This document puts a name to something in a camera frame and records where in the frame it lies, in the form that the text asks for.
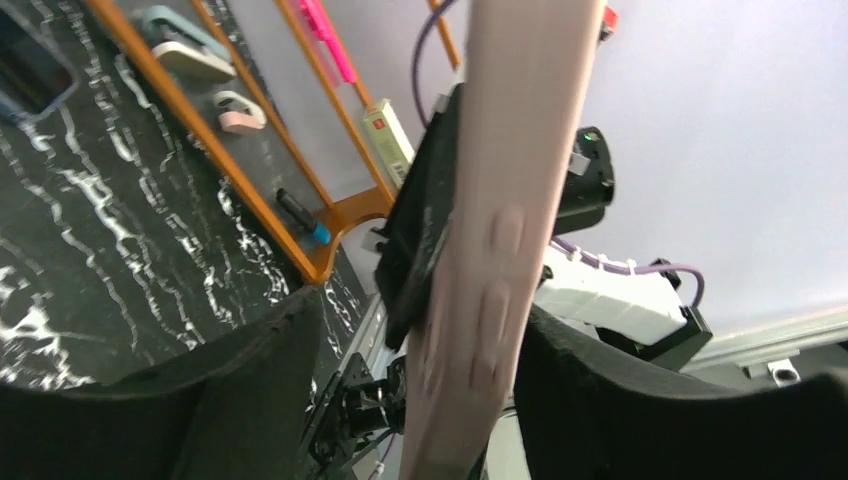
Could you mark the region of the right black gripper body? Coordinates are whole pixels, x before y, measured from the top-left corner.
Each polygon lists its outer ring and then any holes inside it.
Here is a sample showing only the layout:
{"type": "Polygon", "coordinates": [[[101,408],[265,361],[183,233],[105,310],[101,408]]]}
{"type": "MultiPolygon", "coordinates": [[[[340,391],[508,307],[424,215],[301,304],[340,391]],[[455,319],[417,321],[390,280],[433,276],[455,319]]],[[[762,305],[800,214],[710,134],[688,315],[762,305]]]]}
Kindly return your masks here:
{"type": "Polygon", "coordinates": [[[400,199],[383,228],[387,241],[375,279],[387,314],[385,345],[391,350],[399,350],[425,322],[453,206],[452,193],[400,199]]]}

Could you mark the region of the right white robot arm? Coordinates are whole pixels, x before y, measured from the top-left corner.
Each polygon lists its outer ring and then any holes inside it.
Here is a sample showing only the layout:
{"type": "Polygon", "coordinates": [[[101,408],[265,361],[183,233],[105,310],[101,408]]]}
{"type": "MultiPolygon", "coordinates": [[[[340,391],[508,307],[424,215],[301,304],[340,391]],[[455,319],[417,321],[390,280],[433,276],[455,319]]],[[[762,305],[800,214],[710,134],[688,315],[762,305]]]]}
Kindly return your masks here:
{"type": "MultiPolygon", "coordinates": [[[[462,93],[456,86],[438,100],[396,204],[376,232],[375,279],[391,349],[426,317],[453,204],[462,93]]],[[[615,262],[563,242],[563,234],[598,224],[614,197],[612,156],[598,128],[577,131],[571,166],[536,304],[593,327],[604,342],[631,355],[681,369],[712,336],[696,305],[678,296],[683,266],[663,259],[648,265],[615,262]]],[[[355,354],[332,376],[301,442],[321,478],[339,478],[380,441],[402,432],[406,389],[402,359],[375,379],[363,356],[355,354]]]]}

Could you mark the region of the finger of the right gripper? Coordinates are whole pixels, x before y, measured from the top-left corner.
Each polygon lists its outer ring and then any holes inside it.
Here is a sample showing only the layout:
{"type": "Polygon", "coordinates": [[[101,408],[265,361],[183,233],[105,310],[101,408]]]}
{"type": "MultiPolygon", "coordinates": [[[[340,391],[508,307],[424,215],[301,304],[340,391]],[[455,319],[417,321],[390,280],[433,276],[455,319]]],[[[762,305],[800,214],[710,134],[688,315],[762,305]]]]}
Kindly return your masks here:
{"type": "Polygon", "coordinates": [[[404,265],[420,251],[430,256],[449,224],[456,190],[460,107],[459,83],[442,100],[427,127],[390,215],[390,243],[404,265]]]}

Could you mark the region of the phone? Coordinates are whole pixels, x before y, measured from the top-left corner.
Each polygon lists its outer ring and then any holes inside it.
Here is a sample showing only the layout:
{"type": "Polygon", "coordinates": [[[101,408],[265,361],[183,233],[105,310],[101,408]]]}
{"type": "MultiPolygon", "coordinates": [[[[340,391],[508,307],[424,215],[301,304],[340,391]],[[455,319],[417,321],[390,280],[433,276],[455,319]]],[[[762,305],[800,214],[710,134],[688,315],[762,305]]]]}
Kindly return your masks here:
{"type": "Polygon", "coordinates": [[[71,62],[10,2],[1,3],[1,117],[35,123],[75,92],[71,62]]]}

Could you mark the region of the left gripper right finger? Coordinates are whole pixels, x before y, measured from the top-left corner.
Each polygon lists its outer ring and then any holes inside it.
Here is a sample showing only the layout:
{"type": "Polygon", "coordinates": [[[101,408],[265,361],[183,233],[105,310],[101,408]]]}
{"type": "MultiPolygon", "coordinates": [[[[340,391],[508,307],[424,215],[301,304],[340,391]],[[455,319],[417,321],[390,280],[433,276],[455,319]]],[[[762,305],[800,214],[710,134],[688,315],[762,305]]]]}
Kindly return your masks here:
{"type": "Polygon", "coordinates": [[[534,479],[843,479],[847,377],[749,393],[639,360],[533,308],[514,402],[534,479]]]}

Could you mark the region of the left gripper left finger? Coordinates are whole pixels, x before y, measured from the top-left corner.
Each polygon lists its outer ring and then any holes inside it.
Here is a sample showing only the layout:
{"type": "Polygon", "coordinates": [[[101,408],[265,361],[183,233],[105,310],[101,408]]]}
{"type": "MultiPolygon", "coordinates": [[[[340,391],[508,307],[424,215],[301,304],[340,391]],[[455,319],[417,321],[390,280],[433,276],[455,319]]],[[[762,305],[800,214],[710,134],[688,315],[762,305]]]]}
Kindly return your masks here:
{"type": "Polygon", "coordinates": [[[321,341],[304,288],[264,319],[109,385],[1,389],[5,479],[293,479],[321,341]]]}

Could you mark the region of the pink phone case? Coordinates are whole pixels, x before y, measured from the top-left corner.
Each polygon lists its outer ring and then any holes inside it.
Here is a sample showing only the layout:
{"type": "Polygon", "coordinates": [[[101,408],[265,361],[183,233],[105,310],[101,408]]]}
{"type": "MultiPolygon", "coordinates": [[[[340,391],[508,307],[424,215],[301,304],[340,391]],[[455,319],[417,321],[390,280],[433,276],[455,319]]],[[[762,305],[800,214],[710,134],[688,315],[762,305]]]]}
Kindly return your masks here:
{"type": "Polygon", "coordinates": [[[403,479],[466,478],[512,389],[604,9],[471,7],[451,224],[407,343],[403,479]]]}

